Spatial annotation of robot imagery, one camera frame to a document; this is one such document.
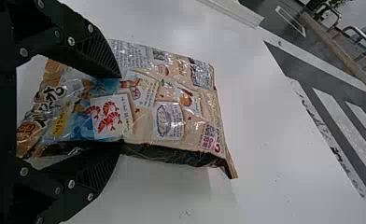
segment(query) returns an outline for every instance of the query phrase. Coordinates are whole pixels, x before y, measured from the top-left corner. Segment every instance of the shrimp image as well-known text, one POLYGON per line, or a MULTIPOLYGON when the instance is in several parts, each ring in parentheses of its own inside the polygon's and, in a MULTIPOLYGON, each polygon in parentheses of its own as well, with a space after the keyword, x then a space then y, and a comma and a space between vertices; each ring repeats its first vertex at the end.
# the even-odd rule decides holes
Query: shrimp image
POLYGON ((97 105, 92 105, 92 106, 90 106, 90 108, 86 109, 84 113, 86 115, 90 115, 93 112, 96 112, 96 115, 95 115, 94 118, 95 119, 98 119, 99 118, 98 115, 99 115, 99 113, 101 113, 101 108, 99 106, 97 106, 97 105))
POLYGON ((110 110, 110 107, 114 107, 114 110, 115 110, 115 111, 119 110, 119 109, 116 107, 116 104, 114 104, 114 102, 111 102, 111 101, 106 102, 106 103, 105 103, 105 105, 104 105, 104 114, 105 114, 105 116, 107 116, 107 115, 108 115, 108 112, 109 112, 109 110, 110 110))
POLYGON ((101 121, 101 123, 98 126, 98 133, 100 133, 105 127, 111 125, 111 129, 110 131, 114 131, 116 130, 116 128, 114 127, 114 121, 115 119, 118 119, 119 121, 117 122, 118 124, 121 124, 121 117, 120 117, 120 113, 119 112, 111 112, 105 119, 103 119, 101 121))

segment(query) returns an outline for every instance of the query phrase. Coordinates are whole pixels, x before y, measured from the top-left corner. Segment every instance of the snack bag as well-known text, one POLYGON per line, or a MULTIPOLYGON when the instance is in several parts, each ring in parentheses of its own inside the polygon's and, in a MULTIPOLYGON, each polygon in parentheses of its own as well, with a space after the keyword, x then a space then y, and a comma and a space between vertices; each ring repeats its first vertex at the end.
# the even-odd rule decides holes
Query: snack bag
POLYGON ((107 144, 146 160, 220 167, 237 178, 213 66, 128 42, 109 44, 122 79, 93 78, 48 62, 34 106, 17 130, 18 156, 29 161, 107 144))

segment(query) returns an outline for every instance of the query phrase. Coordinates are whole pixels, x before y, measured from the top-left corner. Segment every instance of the white table surface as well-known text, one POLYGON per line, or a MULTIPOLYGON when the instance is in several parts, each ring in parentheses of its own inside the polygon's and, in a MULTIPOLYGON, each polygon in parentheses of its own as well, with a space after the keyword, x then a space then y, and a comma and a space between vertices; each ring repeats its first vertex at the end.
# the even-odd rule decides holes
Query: white table surface
MULTIPOLYGON (((195 0, 64 2, 107 38, 212 63, 239 174, 121 156, 101 196, 68 223, 366 223, 364 202, 256 30, 195 0)), ((19 69, 19 119, 44 62, 19 69)))

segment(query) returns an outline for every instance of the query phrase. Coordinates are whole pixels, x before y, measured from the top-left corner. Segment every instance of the printed label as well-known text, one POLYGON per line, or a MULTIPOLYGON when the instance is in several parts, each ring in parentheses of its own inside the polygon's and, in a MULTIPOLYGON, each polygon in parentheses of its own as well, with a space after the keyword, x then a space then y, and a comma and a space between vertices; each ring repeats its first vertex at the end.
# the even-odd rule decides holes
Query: printed label
POLYGON ((128 88, 134 99, 134 104, 152 107, 156 98, 159 82, 151 77, 129 71, 127 78, 120 82, 122 89, 128 88))
POLYGON ((120 67, 150 67, 151 48, 124 41, 111 41, 111 48, 120 67))
POLYGON ((91 99, 86 114, 91 115, 95 139, 121 138, 132 132, 133 116, 127 94, 91 99))
POLYGON ((206 90, 213 90, 214 81, 209 64, 191 58, 189 58, 189 61, 192 84, 206 90))
POLYGON ((63 109, 60 117, 55 121, 54 127, 52 127, 52 136, 54 137, 59 137, 63 133, 67 121, 67 108, 69 108, 69 104, 63 109))
POLYGON ((220 138, 220 129, 206 124, 201 134, 200 147, 206 150, 213 150, 216 153, 224 152, 220 138))
POLYGON ((25 121, 17 129, 17 141, 25 142, 32 137, 33 134, 40 131, 41 127, 38 123, 32 121, 25 121))
POLYGON ((166 63, 169 61, 168 59, 168 53, 160 50, 160 49, 151 49, 152 51, 152 59, 157 60, 163 63, 166 63))
POLYGON ((195 91, 190 91, 180 84, 177 84, 175 93, 176 98, 180 104, 183 105, 183 109, 191 112, 197 117, 201 117, 203 115, 201 112, 200 94, 195 91))
POLYGON ((183 114, 178 103, 156 102, 153 120, 154 139, 180 140, 183 137, 183 114))

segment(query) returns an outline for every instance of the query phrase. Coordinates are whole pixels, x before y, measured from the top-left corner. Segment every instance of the metal railing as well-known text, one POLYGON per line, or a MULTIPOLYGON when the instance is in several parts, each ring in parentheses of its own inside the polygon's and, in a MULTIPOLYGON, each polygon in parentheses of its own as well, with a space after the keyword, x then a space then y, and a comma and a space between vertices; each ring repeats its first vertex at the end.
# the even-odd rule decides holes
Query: metal railing
MULTIPOLYGON (((320 10, 322 7, 325 7, 326 8, 326 10, 325 11, 327 11, 327 10, 329 10, 331 13, 333 13, 334 15, 336 15, 337 16, 337 20, 335 21, 335 23, 326 31, 327 33, 329 33, 331 30, 333 30, 335 27, 337 27, 337 25, 340 23, 340 21, 343 19, 343 16, 341 15, 341 13, 340 12, 338 12, 335 8, 333 8, 333 7, 331 7, 331 6, 329 6, 329 4, 327 4, 327 3, 322 3, 322 4, 320 4, 316 9, 315 9, 315 11, 318 11, 318 10, 320 10)), ((316 21, 318 21, 318 20, 320 20, 320 18, 321 18, 321 14, 315 14, 315 16, 314 16, 314 19, 316 20, 316 21)))
POLYGON ((338 36, 340 36, 343 33, 346 33, 346 31, 351 30, 353 32, 355 32, 357 35, 359 35, 365 42, 366 42, 366 34, 364 34, 358 27, 355 26, 347 26, 344 28, 344 30, 341 31, 341 33, 338 33, 337 35, 335 35, 333 37, 333 39, 337 38, 338 36))

